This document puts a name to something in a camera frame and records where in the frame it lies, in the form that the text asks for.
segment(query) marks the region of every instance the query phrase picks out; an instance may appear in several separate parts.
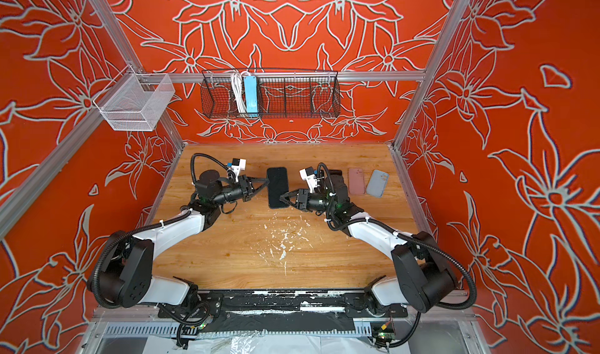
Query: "blue phone case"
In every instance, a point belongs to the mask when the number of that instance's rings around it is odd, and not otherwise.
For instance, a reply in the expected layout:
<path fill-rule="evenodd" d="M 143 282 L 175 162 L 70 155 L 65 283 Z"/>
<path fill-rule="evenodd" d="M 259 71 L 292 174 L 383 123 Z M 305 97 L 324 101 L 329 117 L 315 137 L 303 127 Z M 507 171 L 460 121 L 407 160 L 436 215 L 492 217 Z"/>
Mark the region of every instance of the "blue phone case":
<path fill-rule="evenodd" d="M 383 196 L 383 191 L 388 184 L 389 174 L 381 170 L 373 170 L 369 184 L 367 185 L 367 193 L 376 198 Z"/>
<path fill-rule="evenodd" d="M 244 92 L 246 93 L 246 111 L 248 113 L 258 113 L 259 106 L 256 97 L 256 77 L 244 77 Z"/>

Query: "wire basket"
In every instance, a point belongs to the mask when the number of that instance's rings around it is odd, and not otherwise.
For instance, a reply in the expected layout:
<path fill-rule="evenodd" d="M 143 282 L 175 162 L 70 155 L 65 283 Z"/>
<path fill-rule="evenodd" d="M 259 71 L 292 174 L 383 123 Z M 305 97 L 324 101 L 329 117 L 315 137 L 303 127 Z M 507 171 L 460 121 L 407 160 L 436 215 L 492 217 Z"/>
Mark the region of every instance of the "wire basket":
<path fill-rule="evenodd" d="M 240 113 L 231 74 L 248 71 L 257 81 L 257 113 Z M 336 118 L 340 85 L 336 71 L 298 69 L 204 70 L 202 113 L 208 118 Z"/>
<path fill-rule="evenodd" d="M 175 94 L 169 75 L 164 75 L 154 91 L 144 90 L 135 74 L 125 75 L 122 79 L 115 94 L 98 108 L 102 117 L 114 130 L 154 130 Z"/>

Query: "white cable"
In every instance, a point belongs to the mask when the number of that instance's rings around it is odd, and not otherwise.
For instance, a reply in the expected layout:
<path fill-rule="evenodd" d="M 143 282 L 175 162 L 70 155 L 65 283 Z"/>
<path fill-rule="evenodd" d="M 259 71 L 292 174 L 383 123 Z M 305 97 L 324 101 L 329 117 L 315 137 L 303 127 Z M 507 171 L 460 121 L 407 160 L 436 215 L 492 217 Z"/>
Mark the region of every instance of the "white cable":
<path fill-rule="evenodd" d="M 243 75 L 251 76 L 252 74 L 248 71 L 243 71 L 242 73 L 231 73 L 231 89 L 233 90 L 233 95 L 235 96 L 235 102 L 238 105 L 237 111 L 240 113 L 246 113 L 246 103 L 244 103 L 243 87 L 244 82 L 242 80 Z"/>

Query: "white wire basket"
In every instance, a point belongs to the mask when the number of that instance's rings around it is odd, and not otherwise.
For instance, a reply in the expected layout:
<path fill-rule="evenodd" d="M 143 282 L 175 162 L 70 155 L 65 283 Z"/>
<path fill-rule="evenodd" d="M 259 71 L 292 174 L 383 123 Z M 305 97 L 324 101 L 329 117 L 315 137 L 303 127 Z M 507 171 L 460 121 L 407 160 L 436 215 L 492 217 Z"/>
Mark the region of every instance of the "white wire basket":
<path fill-rule="evenodd" d="M 125 75 L 124 83 L 104 105 L 99 107 L 102 117 L 113 130 L 152 131 L 175 94 L 168 74 L 164 75 L 154 91 L 146 91 L 134 74 Z"/>

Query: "pink phone case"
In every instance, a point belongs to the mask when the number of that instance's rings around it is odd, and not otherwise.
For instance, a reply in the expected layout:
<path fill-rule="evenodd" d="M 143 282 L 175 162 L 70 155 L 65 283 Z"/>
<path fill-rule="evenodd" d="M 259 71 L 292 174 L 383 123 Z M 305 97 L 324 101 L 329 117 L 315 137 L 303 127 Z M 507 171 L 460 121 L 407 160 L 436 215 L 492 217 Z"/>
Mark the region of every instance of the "pink phone case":
<path fill-rule="evenodd" d="M 360 168 L 348 168 L 348 192 L 352 195 L 364 195 L 365 177 Z"/>

